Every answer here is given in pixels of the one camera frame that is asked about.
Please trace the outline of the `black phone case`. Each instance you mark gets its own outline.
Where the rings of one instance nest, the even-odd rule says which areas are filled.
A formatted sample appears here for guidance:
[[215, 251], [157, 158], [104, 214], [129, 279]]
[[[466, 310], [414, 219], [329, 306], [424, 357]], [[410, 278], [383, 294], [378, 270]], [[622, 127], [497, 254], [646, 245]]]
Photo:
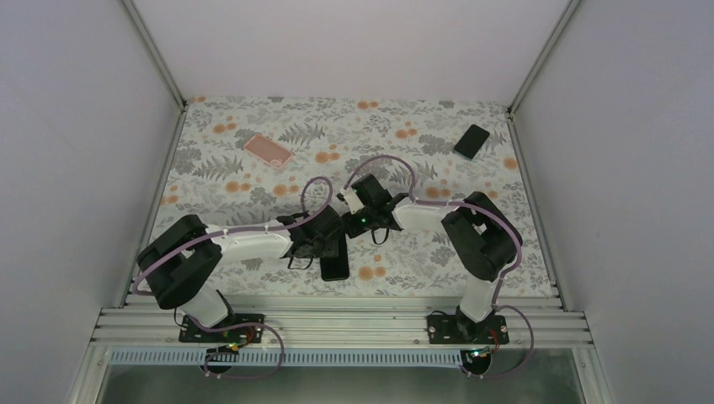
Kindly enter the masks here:
[[349, 257], [345, 235], [338, 236], [327, 244], [319, 259], [321, 279], [325, 282], [349, 278]]

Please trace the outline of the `pink phone case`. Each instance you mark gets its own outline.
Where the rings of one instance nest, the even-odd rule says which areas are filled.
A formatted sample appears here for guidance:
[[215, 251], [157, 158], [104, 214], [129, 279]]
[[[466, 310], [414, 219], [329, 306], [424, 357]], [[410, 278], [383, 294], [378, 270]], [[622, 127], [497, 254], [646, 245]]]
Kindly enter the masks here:
[[282, 168], [293, 157], [291, 150], [262, 134], [252, 136], [243, 147], [247, 152], [274, 168]]

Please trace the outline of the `teal-edged black smartphone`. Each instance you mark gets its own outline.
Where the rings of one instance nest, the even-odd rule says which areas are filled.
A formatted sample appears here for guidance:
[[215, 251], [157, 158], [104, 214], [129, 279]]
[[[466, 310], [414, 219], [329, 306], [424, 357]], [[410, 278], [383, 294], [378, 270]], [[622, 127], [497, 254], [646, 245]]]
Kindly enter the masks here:
[[488, 141], [490, 132], [478, 125], [470, 125], [453, 146], [452, 151], [467, 160], [472, 160]]

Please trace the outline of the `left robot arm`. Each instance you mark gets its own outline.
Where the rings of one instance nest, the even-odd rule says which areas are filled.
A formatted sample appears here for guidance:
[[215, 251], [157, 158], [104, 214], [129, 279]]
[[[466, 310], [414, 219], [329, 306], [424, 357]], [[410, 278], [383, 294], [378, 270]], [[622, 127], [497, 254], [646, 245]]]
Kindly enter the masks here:
[[207, 281], [222, 263], [258, 258], [344, 263], [343, 221], [331, 207], [235, 227], [207, 225], [197, 215], [186, 215], [139, 252], [135, 283], [146, 282], [161, 309], [180, 309], [209, 338], [221, 341], [232, 334], [235, 320], [223, 295]]

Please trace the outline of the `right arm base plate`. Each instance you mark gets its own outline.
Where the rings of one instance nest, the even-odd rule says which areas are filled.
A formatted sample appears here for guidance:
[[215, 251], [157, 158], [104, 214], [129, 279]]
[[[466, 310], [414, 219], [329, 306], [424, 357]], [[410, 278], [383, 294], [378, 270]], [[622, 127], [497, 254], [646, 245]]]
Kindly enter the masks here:
[[508, 326], [504, 316], [491, 311], [482, 321], [475, 322], [459, 308], [454, 314], [433, 311], [426, 317], [431, 344], [508, 344]]

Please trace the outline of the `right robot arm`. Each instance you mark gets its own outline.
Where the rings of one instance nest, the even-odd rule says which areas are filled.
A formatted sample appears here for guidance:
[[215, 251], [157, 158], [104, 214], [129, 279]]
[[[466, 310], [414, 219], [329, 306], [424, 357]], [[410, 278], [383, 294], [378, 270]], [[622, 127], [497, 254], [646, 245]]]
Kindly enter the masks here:
[[391, 194], [371, 174], [338, 199], [349, 211], [342, 215], [350, 238], [378, 229], [432, 231], [447, 237], [468, 272], [464, 295], [456, 309], [456, 331], [468, 343], [488, 332], [501, 278], [509, 264], [522, 257], [522, 236], [483, 192], [462, 200], [420, 200], [409, 193]]

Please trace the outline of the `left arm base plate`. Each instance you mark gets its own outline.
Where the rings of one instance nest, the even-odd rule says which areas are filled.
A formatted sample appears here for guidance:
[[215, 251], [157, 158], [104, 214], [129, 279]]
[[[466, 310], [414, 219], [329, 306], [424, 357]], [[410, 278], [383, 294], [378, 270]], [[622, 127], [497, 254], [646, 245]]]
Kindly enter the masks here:
[[252, 326], [234, 327], [225, 331], [206, 331], [199, 328], [189, 316], [184, 316], [179, 331], [178, 340], [181, 343], [216, 343], [222, 351], [238, 351], [245, 345], [261, 343], [265, 315], [239, 313], [232, 319], [227, 318], [218, 324], [218, 328], [230, 327], [234, 324], [252, 323]]

